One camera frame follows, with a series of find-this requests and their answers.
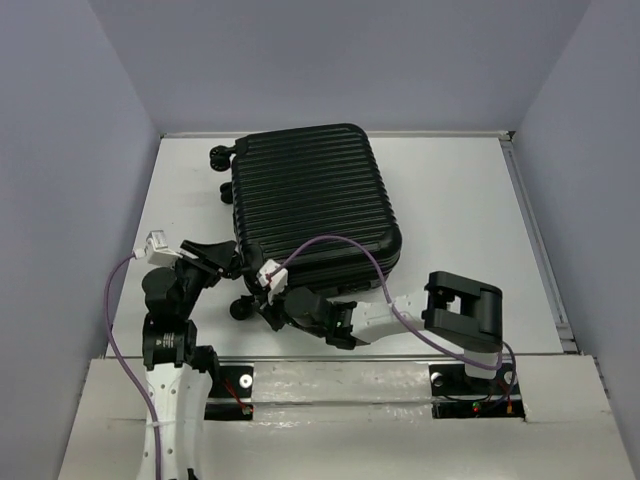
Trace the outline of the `black hard-shell suitcase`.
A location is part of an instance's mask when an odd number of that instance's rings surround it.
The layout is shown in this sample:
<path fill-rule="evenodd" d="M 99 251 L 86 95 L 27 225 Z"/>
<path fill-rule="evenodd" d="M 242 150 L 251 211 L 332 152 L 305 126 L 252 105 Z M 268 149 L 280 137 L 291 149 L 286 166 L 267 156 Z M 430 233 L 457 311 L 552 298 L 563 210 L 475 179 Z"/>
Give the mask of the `black hard-shell suitcase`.
<path fill-rule="evenodd" d="M 220 197 L 232 208 L 249 291 L 230 306 L 236 320 L 257 309 L 258 269 L 269 259 L 292 288 L 327 297 L 380 286 L 398 263 L 402 236 L 365 131 L 338 123 L 254 133 L 209 152 L 230 171 Z"/>

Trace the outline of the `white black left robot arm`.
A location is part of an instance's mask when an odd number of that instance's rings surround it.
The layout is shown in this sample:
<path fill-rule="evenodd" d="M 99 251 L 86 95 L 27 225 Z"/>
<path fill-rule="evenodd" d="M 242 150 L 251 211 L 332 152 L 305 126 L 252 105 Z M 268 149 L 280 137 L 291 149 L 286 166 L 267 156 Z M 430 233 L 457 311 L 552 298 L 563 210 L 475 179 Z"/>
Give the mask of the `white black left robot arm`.
<path fill-rule="evenodd" d="M 147 239 L 154 268 L 141 287 L 147 314 L 142 329 L 148 413 L 139 479 L 197 479 L 208 395 L 221 383 L 214 348 L 197 344 L 191 313 L 201 292 L 237 271 L 236 243 L 185 240 L 182 253 Z"/>

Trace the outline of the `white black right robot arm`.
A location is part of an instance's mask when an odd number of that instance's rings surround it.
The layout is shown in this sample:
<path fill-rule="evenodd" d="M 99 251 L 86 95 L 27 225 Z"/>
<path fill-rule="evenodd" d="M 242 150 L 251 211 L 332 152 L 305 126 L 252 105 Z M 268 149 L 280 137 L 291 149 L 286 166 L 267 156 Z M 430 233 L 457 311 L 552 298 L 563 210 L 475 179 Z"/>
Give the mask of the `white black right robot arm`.
<path fill-rule="evenodd" d="M 502 366 L 503 292 L 445 271 L 429 274 L 423 292 L 383 303 L 334 302 L 306 287 L 290 288 L 285 268 L 274 263 L 257 275 L 266 293 L 262 312 L 338 349 L 370 346 L 412 333 L 434 350 L 463 363 L 462 384 L 482 392 Z"/>

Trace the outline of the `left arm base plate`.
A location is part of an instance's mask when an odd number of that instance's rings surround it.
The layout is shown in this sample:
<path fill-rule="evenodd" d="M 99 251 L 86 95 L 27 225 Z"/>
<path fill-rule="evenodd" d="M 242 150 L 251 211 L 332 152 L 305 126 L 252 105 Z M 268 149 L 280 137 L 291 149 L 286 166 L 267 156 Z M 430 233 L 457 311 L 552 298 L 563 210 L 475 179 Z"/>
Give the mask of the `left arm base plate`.
<path fill-rule="evenodd" d="M 252 421 L 253 386 L 253 364 L 222 364 L 208 395 L 204 419 L 219 422 Z"/>

